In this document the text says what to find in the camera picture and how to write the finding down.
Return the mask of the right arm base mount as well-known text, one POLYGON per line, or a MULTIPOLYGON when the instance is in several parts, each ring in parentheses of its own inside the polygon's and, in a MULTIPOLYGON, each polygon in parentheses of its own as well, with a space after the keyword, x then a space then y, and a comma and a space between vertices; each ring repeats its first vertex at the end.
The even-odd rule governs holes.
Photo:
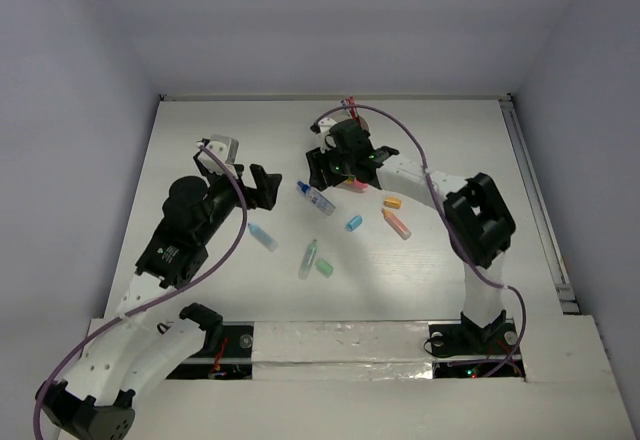
POLYGON ((423 350, 432 362, 435 379, 524 378, 525 368, 515 325, 508 322, 484 344, 473 345, 458 323, 429 326, 423 350))

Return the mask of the red pen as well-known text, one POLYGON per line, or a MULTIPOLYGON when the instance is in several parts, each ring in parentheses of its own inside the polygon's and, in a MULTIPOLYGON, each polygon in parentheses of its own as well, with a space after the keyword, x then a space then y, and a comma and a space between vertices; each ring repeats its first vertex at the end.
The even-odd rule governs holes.
POLYGON ((355 107, 356 102, 355 102, 354 97, 353 96, 347 97, 345 99, 345 104, 347 106, 347 110, 348 110, 350 116, 355 120, 360 120, 360 116, 359 116, 358 110, 355 107))

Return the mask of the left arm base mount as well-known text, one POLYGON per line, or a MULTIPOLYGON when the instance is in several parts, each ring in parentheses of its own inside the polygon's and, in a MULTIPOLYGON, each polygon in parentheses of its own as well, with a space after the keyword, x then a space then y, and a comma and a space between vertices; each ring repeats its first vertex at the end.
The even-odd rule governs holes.
POLYGON ((169 380, 250 380, 254 325, 224 324, 217 343, 207 335, 203 348, 168 374, 169 380))

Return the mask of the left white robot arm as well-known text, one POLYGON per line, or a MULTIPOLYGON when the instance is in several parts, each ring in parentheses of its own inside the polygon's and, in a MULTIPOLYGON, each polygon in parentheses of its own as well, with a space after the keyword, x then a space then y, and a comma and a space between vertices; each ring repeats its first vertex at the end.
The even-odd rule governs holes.
POLYGON ((173 300, 210 276, 202 268, 207 244, 235 208, 243 215, 273 209, 282 176, 253 164, 255 185, 247 187, 240 165, 199 170, 170 186, 163 217, 114 317, 74 347, 37 390, 35 438, 42 438, 46 416, 76 439, 122 439, 142 398, 188 357, 220 347, 222 316, 173 300))

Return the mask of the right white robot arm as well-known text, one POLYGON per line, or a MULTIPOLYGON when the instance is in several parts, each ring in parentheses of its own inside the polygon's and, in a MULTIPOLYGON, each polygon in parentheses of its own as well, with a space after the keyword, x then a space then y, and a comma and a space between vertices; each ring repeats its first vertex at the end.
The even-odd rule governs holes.
POLYGON ((464 266, 465 300, 453 340, 462 354, 489 351, 506 322, 503 256, 515 221, 493 179, 431 170, 388 147, 374 147, 359 121, 324 117, 310 127, 317 147, 306 153, 310 184, 324 191, 354 178, 434 209, 464 266))

